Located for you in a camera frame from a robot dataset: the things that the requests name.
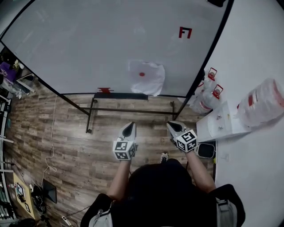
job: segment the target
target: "backpack strap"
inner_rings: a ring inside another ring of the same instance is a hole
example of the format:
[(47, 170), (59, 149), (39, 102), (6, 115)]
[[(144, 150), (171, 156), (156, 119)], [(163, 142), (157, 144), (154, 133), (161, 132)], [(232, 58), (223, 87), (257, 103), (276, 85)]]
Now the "backpack strap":
[(106, 212), (103, 212), (103, 210), (99, 210), (97, 215), (90, 220), (89, 227), (113, 227), (110, 208)]
[(237, 208), (229, 200), (217, 201), (217, 227), (237, 227)]

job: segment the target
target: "purple object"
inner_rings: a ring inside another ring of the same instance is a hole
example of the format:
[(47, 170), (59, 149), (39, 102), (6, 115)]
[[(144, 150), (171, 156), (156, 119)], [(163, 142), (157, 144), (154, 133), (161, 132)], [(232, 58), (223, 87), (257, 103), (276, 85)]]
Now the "purple object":
[(2, 72), (4, 72), (4, 75), (6, 75), (6, 79), (8, 79), (9, 81), (13, 82), (16, 78), (16, 74), (17, 72), (13, 69), (9, 69), (10, 68), (10, 64), (6, 63), (6, 62), (2, 62), (0, 64), (0, 70)]

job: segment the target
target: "white container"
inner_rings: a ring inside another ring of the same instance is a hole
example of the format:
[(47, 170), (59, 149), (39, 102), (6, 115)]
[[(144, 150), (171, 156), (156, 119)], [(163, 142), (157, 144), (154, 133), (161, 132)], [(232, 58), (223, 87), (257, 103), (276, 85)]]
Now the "white container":
[(223, 88), (217, 84), (213, 91), (207, 90), (200, 94), (190, 108), (199, 114), (206, 114), (220, 105), (220, 94)]
[(284, 92), (275, 79), (268, 78), (238, 105), (238, 117), (249, 127), (259, 126), (284, 113)]
[(234, 103), (225, 101), (196, 123), (198, 142), (225, 139), (251, 132), (237, 117)]
[(204, 90), (213, 91), (216, 87), (217, 83), (215, 81), (215, 76), (217, 74), (217, 70), (214, 68), (210, 68), (207, 76), (204, 78)]

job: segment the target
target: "white cube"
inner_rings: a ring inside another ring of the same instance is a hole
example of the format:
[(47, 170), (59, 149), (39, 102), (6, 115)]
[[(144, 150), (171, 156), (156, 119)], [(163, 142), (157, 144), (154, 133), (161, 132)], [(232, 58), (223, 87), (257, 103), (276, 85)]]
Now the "white cube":
[(118, 160), (131, 160), (136, 146), (134, 141), (114, 141), (112, 151)]
[(197, 136), (193, 130), (176, 137), (177, 148), (184, 152), (189, 152), (197, 146)]

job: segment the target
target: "white wall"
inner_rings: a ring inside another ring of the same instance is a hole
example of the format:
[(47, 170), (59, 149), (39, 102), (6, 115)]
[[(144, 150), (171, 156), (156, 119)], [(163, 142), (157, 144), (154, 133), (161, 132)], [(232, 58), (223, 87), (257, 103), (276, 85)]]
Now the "white wall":
[[(208, 63), (223, 98), (235, 104), (268, 77), (284, 88), (284, 10), (276, 0), (235, 0)], [(284, 118), (244, 137), (218, 142), (216, 184), (233, 184), (244, 227), (277, 227), (284, 219)]]

